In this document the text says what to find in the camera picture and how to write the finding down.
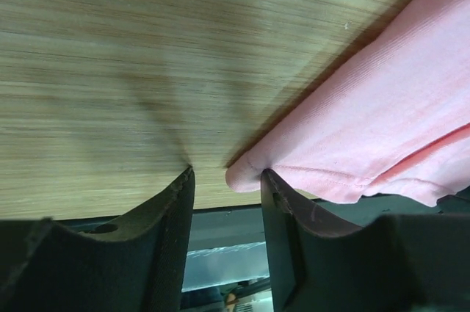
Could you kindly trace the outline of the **pink t shirt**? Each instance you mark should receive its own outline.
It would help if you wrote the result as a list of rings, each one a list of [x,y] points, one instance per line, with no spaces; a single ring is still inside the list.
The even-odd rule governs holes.
[[[226,171],[274,170],[334,203],[378,193],[426,206],[469,185],[469,0],[413,0]]]

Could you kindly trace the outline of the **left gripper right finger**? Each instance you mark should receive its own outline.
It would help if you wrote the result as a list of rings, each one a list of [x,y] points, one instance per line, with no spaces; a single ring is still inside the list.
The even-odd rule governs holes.
[[[276,311],[467,311],[468,214],[387,214],[366,227],[261,175]]]

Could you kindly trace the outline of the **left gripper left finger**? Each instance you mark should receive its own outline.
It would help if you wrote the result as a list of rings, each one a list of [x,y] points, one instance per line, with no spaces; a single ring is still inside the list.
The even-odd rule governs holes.
[[[3,311],[177,311],[195,174],[90,232],[50,218],[1,222]]]

